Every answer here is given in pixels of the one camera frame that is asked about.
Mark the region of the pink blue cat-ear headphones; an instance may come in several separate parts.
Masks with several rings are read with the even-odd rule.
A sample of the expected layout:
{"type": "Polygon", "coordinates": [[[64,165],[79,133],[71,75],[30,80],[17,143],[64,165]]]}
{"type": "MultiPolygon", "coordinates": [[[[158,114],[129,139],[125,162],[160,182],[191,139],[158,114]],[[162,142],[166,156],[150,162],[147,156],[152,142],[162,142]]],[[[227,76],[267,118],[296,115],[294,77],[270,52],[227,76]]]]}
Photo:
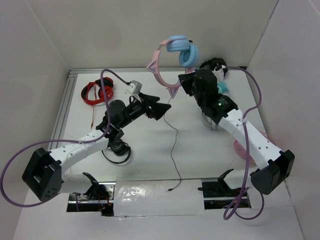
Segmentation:
{"type": "Polygon", "coordinates": [[[177,57],[178,66],[183,69],[183,73],[190,74],[194,71],[199,62],[200,50],[192,40],[188,39],[187,36],[174,35],[163,40],[154,51],[151,61],[147,65],[146,69],[153,74],[155,80],[162,87],[167,89],[170,97],[175,98],[181,84],[179,81],[176,83],[170,83],[162,77],[160,60],[163,52],[166,52],[167,54],[174,54],[177,57]]]}

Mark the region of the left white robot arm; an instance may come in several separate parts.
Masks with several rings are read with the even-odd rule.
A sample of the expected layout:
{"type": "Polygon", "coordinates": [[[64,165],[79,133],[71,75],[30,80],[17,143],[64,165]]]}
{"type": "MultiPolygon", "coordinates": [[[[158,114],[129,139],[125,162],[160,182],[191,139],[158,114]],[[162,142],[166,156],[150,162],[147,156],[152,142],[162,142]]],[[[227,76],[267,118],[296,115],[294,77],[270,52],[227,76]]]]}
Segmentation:
{"type": "Polygon", "coordinates": [[[139,93],[126,105],[122,100],[111,101],[94,130],[80,138],[52,150],[35,150],[22,174],[22,180],[41,202],[57,196],[66,184],[63,174],[88,156],[115,145],[123,136],[123,128],[142,115],[159,120],[171,108],[160,98],[139,93]]]}

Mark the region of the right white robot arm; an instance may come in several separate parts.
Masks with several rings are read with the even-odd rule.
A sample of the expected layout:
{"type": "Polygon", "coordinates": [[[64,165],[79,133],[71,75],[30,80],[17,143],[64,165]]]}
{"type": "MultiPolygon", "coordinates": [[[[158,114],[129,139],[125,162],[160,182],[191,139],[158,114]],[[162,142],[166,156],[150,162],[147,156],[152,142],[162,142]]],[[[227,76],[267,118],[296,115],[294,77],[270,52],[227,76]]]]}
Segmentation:
{"type": "Polygon", "coordinates": [[[254,188],[263,195],[269,195],[290,175],[295,155],[274,145],[245,119],[229,96],[219,93],[217,78],[212,71],[200,69],[180,74],[178,79],[185,93],[194,97],[202,112],[247,148],[257,166],[249,174],[254,188]]]}

